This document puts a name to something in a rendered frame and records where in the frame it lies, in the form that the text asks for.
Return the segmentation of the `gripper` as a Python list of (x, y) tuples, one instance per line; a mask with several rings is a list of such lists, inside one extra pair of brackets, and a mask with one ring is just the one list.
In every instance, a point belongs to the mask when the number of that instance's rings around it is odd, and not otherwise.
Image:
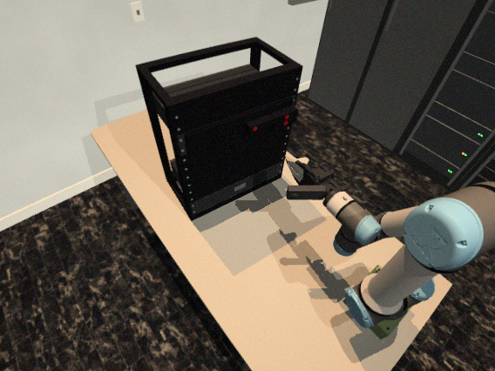
[(299, 186), (325, 186), (326, 193), (324, 195), (324, 198), (328, 195), (322, 202), (325, 207), (327, 206), (328, 201), (336, 193), (344, 192), (347, 190), (347, 187), (345, 185), (339, 186), (333, 180), (335, 177), (335, 171), (333, 171), (324, 162), (314, 165), (314, 168), (312, 168), (311, 170), (310, 166), (307, 165), (307, 163), (309, 162), (308, 158), (295, 159), (286, 155), (285, 160), (289, 170), (292, 173), (292, 176)]

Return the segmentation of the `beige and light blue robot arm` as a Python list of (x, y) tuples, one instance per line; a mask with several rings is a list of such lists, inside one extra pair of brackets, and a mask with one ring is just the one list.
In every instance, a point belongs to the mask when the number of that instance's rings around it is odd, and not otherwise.
[(437, 273), (455, 273), (495, 248), (495, 182), (470, 185), (420, 207), (375, 217), (346, 192), (338, 192), (327, 210), (343, 224), (333, 242), (342, 256), (381, 239), (404, 239), (378, 273), (345, 291), (352, 316), (365, 328), (401, 318), (408, 308), (434, 294), (432, 278)]

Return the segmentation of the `black server rack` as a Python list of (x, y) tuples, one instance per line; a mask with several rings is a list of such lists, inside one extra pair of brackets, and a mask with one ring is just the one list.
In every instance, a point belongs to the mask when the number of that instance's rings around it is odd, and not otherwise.
[[(151, 73), (249, 48), (250, 64), (178, 84), (162, 87)], [(260, 71), (261, 51), (283, 65)], [(302, 67), (258, 37), (137, 66), (166, 181), (191, 221), (281, 178)]]

